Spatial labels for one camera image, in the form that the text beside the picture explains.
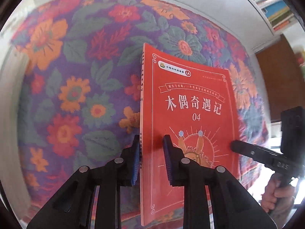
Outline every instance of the cabinet door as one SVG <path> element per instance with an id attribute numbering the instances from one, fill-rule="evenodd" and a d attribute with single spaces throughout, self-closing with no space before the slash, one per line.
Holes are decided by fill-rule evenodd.
<path id="1" fill-rule="evenodd" d="M 305 107 L 305 82 L 285 36 L 256 56 L 265 80 L 271 121 L 280 121 L 283 110 Z"/>

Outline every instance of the cartoon illustration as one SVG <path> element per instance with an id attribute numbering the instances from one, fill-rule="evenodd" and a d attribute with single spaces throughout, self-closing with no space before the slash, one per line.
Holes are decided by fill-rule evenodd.
<path id="1" fill-rule="evenodd" d="M 194 161 L 196 161 L 198 164 L 204 167 L 212 167 L 212 162 L 209 161 L 208 157 L 204 155 L 204 138 L 203 138 L 203 132 L 200 130 L 198 131 L 198 139 L 196 147 L 193 146 L 186 146 L 185 143 L 187 143 L 187 138 L 184 138 L 184 132 L 179 131 L 179 139 L 178 139 L 178 147 L 183 150 L 184 156 L 188 157 Z"/>

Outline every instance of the purple floral cloth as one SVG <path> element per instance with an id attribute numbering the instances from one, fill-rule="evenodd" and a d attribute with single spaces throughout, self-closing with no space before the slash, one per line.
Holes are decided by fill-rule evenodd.
<path id="1" fill-rule="evenodd" d="M 80 166 L 103 166 L 139 133 L 144 42 L 228 69 L 241 139 L 259 145 L 266 141 L 251 62 L 230 33 L 159 0 L 54 0 L 32 11 L 12 39 L 30 58 L 18 114 L 20 161 L 32 197 L 25 221 Z M 241 157 L 240 172 L 242 184 L 249 187 L 259 167 Z M 123 228 L 142 228 L 139 185 L 123 188 L 121 199 Z M 182 209 L 175 210 L 148 227 L 182 216 Z"/>

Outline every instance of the metal screw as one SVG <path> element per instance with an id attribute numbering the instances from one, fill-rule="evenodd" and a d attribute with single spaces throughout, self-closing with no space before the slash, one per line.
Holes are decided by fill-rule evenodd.
<path id="1" fill-rule="evenodd" d="M 79 172 L 81 172 L 81 173 L 85 173 L 85 172 L 87 172 L 87 170 L 88 170 L 88 167 L 87 166 L 81 166 L 80 168 L 79 168 Z"/>
<path id="2" fill-rule="evenodd" d="M 181 163 L 183 163 L 183 164 L 189 164 L 191 161 L 188 159 L 188 158 L 186 158 L 186 157 L 184 157 L 183 159 L 181 159 Z"/>
<path id="3" fill-rule="evenodd" d="M 218 172 L 220 172 L 220 173 L 223 173 L 223 172 L 226 171 L 226 169 L 225 169 L 223 166 L 218 166 L 218 167 L 216 168 L 216 170 L 217 170 Z"/>
<path id="4" fill-rule="evenodd" d="M 117 157 L 117 158 L 114 160 L 114 162 L 115 162 L 116 164 L 121 164 L 121 163 L 124 162 L 124 159 L 121 158 L 121 157 Z"/>

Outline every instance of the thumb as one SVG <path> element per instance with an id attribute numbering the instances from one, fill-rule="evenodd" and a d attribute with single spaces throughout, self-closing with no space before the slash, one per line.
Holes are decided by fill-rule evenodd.
<path id="1" fill-rule="evenodd" d="M 294 193 L 295 193 L 295 187 L 288 185 L 287 187 L 284 188 L 275 189 L 274 196 L 277 198 L 292 197 L 294 196 Z"/>

